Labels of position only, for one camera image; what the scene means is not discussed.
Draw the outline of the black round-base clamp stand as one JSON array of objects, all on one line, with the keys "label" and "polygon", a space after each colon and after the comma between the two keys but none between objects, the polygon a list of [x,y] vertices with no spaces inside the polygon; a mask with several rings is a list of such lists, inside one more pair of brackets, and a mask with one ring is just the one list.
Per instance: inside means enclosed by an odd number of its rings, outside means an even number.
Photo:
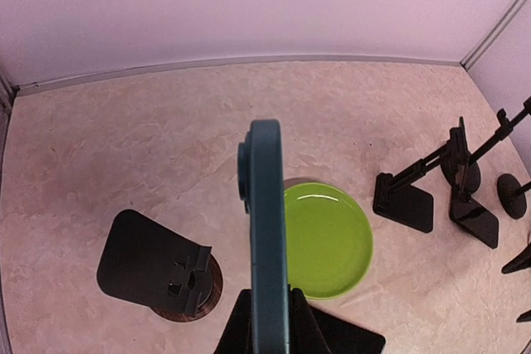
[{"label": "black round-base clamp stand", "polygon": [[441,170],[445,179],[459,192],[473,194],[481,184],[480,168],[477,162],[497,143],[506,139],[526,116],[530,115],[530,98],[523,103],[523,109],[511,120],[504,109],[496,114],[499,127],[494,134],[473,153],[468,149],[464,118],[459,118],[456,127],[450,130],[450,138],[446,143],[445,156],[441,161]]}]

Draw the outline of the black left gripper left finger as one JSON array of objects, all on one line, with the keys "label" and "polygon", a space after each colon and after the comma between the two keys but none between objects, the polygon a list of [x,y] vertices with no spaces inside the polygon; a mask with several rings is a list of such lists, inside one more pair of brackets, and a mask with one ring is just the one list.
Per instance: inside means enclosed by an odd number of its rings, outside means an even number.
[{"label": "black left gripper left finger", "polygon": [[216,354],[251,354],[251,290],[243,289],[227,320],[216,347]]}]

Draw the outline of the green plate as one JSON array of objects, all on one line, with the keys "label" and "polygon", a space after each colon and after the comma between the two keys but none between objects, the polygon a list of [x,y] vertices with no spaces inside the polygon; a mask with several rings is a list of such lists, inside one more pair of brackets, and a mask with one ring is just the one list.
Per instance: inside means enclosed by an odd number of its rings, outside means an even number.
[{"label": "green plate", "polygon": [[360,205],[337,187],[306,182],[285,190],[288,281],[306,298],[338,298],[373,259],[373,231]]}]

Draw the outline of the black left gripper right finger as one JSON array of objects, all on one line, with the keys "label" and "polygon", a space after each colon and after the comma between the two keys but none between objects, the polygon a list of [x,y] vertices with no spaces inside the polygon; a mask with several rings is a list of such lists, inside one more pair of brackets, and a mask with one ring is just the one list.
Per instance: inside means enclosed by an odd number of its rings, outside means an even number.
[{"label": "black left gripper right finger", "polygon": [[304,293],[290,290],[290,353],[330,353]]}]

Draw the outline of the right aluminium frame post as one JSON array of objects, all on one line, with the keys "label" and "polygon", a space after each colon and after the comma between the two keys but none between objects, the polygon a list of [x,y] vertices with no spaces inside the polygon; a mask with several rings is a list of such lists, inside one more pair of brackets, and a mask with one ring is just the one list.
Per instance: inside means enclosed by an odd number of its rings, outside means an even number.
[{"label": "right aluminium frame post", "polygon": [[465,71],[469,71],[478,60],[494,45],[499,36],[518,15],[528,0],[511,0],[494,25],[482,36],[477,44],[460,61]]}]

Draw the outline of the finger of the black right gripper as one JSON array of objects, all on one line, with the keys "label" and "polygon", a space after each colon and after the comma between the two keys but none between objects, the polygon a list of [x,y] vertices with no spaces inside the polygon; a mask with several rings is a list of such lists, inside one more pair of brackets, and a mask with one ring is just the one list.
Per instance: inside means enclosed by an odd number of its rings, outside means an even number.
[{"label": "finger of the black right gripper", "polygon": [[531,310],[528,310],[525,313],[522,313],[516,319],[516,323],[530,322],[531,321]]},{"label": "finger of the black right gripper", "polygon": [[531,243],[501,269],[502,274],[512,274],[531,267]]}]

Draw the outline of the black folding phone stand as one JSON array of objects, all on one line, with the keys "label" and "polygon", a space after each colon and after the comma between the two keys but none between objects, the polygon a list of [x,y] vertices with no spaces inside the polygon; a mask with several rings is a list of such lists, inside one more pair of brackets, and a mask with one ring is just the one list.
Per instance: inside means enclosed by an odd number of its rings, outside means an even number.
[{"label": "black folding phone stand", "polygon": [[434,223],[433,195],[415,187],[413,183],[424,177],[432,169],[441,167],[447,141],[434,152],[415,161],[397,175],[379,173],[376,178],[373,197],[374,213],[425,234],[432,232]]}]

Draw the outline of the black phone teal case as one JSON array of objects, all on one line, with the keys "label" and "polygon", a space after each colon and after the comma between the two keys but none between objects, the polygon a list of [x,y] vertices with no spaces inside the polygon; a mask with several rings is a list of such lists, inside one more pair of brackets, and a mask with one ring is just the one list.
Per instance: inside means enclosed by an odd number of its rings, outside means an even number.
[{"label": "black phone teal case", "polygon": [[290,351],[285,201],[280,123],[251,122],[238,145],[238,189],[250,217],[254,353]]}]

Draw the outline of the black tall round-base stand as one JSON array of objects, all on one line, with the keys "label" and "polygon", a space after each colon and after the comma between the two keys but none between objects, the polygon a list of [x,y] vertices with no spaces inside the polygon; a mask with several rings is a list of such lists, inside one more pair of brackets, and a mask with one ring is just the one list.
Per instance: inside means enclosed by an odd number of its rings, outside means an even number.
[{"label": "black tall round-base stand", "polygon": [[530,182],[521,184],[513,174],[505,173],[498,177],[496,188],[507,215],[514,220],[522,218],[528,209],[525,194],[530,190]]}]

